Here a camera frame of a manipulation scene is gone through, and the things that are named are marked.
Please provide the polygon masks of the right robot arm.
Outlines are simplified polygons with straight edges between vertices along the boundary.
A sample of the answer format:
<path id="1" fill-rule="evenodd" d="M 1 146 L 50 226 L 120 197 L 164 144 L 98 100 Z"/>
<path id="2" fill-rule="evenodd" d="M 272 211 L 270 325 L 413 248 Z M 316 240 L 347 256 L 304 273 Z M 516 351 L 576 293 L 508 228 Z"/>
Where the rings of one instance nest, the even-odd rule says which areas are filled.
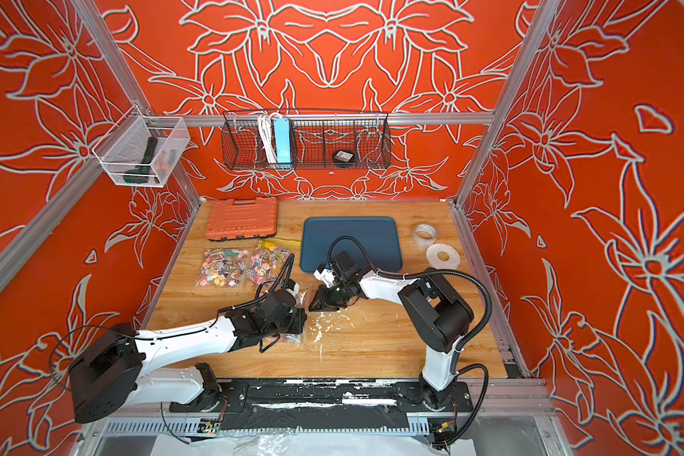
<path id="1" fill-rule="evenodd" d="M 429 268 L 408 275 L 379 268 L 364 268 L 341 252 L 319 265 L 313 276 L 320 282 L 311 312 L 336 312 L 359 299 L 385 300 L 401 305 L 418 336 L 427 347 L 421 373 L 423 387 L 432 393 L 447 393 L 457 377 L 459 353 L 467 343 L 473 309 L 448 281 L 459 277 L 481 283 L 458 270 Z"/>

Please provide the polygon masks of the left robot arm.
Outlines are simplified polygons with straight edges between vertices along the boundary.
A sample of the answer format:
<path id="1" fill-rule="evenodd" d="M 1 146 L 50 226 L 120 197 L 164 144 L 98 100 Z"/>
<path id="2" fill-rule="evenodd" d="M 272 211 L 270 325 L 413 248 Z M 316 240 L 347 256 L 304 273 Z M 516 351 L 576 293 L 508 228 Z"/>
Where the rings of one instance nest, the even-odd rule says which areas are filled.
<path id="1" fill-rule="evenodd" d="M 135 331 L 128 324 L 109 328 L 68 367 L 75 422 L 92 423 L 147 403 L 167 403 L 174 412 L 210 412 L 222 402 L 214 372 L 206 363 L 185 369 L 178 363 L 302 333 L 301 300 L 298 286 L 286 286 L 198 324 L 157 331 Z"/>

